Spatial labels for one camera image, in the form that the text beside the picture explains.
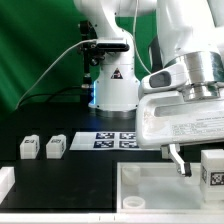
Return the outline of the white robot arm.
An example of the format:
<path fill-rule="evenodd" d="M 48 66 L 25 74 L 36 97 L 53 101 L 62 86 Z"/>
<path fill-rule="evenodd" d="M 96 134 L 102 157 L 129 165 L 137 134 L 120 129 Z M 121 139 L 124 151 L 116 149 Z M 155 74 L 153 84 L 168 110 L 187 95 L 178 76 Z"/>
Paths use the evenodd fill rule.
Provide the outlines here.
<path fill-rule="evenodd" d="M 162 149 L 180 174 L 191 168 L 185 144 L 224 141 L 224 0 L 73 0 L 96 32 L 100 65 L 89 108 L 105 117 L 136 119 L 142 149 Z M 137 79 L 133 34 L 119 17 L 155 13 L 158 71 Z"/>

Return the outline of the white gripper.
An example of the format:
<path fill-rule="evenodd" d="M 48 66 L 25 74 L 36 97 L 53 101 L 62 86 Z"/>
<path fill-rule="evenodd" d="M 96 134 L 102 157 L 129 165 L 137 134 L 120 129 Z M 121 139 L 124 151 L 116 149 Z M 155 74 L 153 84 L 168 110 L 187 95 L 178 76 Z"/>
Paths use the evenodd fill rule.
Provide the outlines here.
<path fill-rule="evenodd" d="M 145 95 L 137 108 L 136 140 L 142 149 L 170 144 L 168 155 L 177 172 L 191 177 L 180 145 L 224 141 L 224 95 L 192 102 L 185 102 L 178 91 Z"/>

